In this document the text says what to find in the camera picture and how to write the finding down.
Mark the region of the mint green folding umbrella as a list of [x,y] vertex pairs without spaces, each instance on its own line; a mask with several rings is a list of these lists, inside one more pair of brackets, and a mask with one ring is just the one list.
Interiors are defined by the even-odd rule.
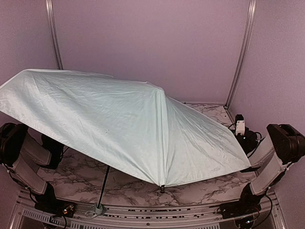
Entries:
[[27,69],[0,87],[0,110],[159,187],[204,181],[250,166],[227,127],[148,82]]

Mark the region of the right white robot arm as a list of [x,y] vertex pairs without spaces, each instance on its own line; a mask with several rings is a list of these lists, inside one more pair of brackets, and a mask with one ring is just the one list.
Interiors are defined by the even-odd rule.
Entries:
[[285,175],[286,170],[305,156],[305,136],[289,124],[269,124],[268,134],[250,157],[259,175],[242,190],[238,201],[219,206],[224,219],[261,210],[260,201],[268,189]]

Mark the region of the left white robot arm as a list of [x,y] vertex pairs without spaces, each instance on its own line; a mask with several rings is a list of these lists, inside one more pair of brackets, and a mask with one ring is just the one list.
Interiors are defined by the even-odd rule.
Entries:
[[5,123],[0,128],[0,163],[13,181],[29,191],[38,210],[56,217],[73,217],[76,205],[58,199],[53,185],[40,177],[41,168],[55,170],[62,161],[64,144],[41,135],[39,143],[25,124]]

